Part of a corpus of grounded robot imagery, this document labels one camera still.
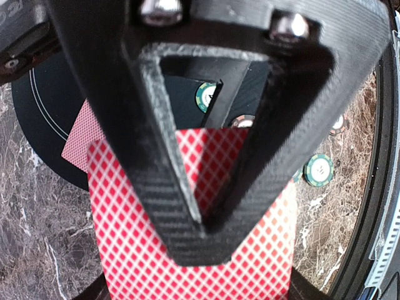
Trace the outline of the orange black poker chip stack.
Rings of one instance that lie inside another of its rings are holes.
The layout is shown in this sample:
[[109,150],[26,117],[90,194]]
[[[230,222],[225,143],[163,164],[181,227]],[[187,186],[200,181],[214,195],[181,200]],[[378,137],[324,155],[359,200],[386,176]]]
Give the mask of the orange black poker chip stack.
[[340,135],[348,128],[348,125],[349,125],[349,121],[348,121],[346,114],[342,114],[338,117],[338,119],[332,126],[329,134],[331,136]]

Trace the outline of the single red-backed playing card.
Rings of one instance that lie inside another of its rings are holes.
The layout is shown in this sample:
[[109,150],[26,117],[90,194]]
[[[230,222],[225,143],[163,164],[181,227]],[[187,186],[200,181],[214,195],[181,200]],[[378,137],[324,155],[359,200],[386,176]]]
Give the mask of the single red-backed playing card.
[[72,126],[71,132],[62,150],[61,157],[86,173],[88,171],[88,145],[92,141],[104,138],[103,130],[86,99]]

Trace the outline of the green poker chip stack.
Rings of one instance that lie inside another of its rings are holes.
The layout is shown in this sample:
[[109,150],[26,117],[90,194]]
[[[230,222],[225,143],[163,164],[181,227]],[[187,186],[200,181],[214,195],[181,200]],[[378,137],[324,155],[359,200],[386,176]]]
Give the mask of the green poker chip stack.
[[315,154],[304,167],[304,177],[307,183],[314,187],[326,186],[332,181],[333,175],[333,162],[325,154]]

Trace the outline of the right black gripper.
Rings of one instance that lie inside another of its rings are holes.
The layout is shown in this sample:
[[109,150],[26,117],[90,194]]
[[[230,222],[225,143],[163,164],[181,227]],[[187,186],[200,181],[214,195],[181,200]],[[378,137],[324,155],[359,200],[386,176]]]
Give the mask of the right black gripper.
[[1,84],[61,51],[46,1],[1,1]]

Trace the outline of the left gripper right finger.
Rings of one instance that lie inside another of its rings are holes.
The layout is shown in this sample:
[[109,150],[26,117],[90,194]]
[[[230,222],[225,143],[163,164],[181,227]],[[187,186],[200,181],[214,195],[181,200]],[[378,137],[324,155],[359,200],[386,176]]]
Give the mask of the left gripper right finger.
[[331,298],[312,285],[300,272],[292,268],[289,287],[292,300],[331,300]]

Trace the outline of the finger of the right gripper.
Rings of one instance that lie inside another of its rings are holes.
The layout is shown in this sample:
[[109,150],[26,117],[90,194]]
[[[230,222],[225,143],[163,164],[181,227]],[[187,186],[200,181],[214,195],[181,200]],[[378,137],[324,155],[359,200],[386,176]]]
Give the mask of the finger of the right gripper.
[[[269,65],[225,58],[172,57],[162,61],[162,73],[177,128],[224,128],[240,115],[256,113]],[[206,113],[195,100],[202,83],[217,85]]]
[[[82,93],[180,266],[225,263],[348,105],[390,39],[381,1],[184,1],[147,25],[138,1],[49,1]],[[256,120],[208,217],[189,187],[160,62],[266,61]]]

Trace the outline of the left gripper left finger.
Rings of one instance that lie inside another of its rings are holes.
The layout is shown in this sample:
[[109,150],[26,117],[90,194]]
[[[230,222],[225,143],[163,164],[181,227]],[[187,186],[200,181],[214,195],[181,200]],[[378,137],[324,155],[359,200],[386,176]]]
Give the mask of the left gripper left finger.
[[74,297],[73,300],[109,300],[109,290],[105,276],[101,274],[81,294]]

